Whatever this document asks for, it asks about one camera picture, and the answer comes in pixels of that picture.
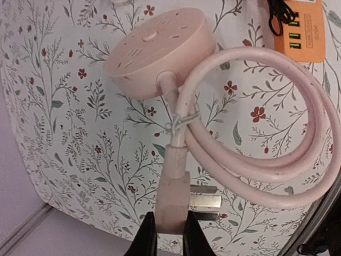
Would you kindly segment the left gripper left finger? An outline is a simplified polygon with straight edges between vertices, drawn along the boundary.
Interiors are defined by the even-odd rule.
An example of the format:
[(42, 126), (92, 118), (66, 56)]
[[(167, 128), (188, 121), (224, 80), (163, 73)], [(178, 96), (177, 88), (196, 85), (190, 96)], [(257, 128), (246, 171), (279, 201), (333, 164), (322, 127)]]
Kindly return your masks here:
[(148, 212), (139, 227), (125, 256), (156, 256), (157, 232), (153, 212)]

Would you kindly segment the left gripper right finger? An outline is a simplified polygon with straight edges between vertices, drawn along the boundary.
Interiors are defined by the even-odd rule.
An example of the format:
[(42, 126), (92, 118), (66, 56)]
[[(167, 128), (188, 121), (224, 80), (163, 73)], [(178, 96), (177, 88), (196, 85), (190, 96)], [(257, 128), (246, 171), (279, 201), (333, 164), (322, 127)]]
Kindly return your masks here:
[(209, 256), (213, 250), (192, 211), (188, 212), (183, 231), (183, 255)]

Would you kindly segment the pink round power strip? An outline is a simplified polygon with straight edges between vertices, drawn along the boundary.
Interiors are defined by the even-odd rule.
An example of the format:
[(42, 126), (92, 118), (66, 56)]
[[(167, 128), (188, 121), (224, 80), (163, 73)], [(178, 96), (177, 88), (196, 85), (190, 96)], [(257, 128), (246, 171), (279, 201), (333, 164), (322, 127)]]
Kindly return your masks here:
[(124, 37), (104, 68), (113, 83), (132, 99), (161, 95), (157, 78), (176, 76), (181, 86), (189, 73), (216, 50), (216, 41), (202, 10), (185, 7), (155, 16)]

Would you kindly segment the orange power strip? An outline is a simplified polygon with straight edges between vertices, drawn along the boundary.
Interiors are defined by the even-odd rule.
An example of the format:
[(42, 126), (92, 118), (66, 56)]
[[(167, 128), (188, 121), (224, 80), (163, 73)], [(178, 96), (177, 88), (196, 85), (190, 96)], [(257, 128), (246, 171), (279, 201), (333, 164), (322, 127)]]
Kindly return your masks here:
[(296, 17), (274, 38), (274, 49), (298, 62), (321, 63), (326, 58), (322, 0), (286, 1)]

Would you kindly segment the black adapter with cable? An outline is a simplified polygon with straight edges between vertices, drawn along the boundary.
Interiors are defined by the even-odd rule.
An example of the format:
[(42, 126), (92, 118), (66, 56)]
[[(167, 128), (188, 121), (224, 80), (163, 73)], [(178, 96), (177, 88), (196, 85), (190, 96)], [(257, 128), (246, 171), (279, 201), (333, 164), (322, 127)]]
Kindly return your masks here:
[[(295, 21), (297, 15), (283, 0), (267, 0), (269, 7), (269, 28), (273, 35), (283, 35), (283, 24), (288, 25)], [(273, 19), (276, 18), (278, 22), (279, 31), (276, 31), (273, 25)]]

